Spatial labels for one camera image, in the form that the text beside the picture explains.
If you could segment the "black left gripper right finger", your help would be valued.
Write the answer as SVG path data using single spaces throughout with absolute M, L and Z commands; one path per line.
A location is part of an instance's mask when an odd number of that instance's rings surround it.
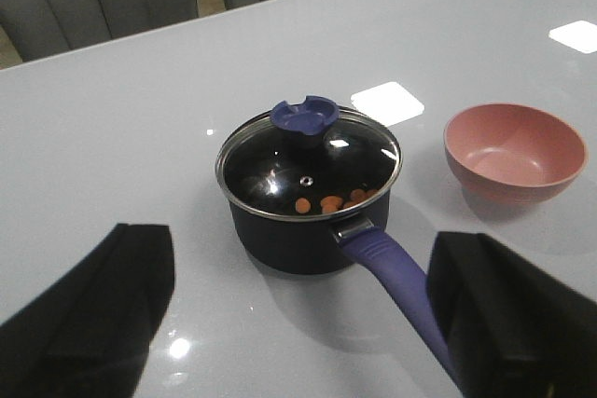
M 426 289 L 463 396 L 595 396 L 595 302 L 506 245 L 438 233 Z

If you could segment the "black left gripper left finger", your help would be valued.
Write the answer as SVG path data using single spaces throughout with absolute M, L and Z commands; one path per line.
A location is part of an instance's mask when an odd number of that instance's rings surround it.
M 2 396 L 133 396 L 174 286 L 170 229 L 116 225 L 2 324 Z

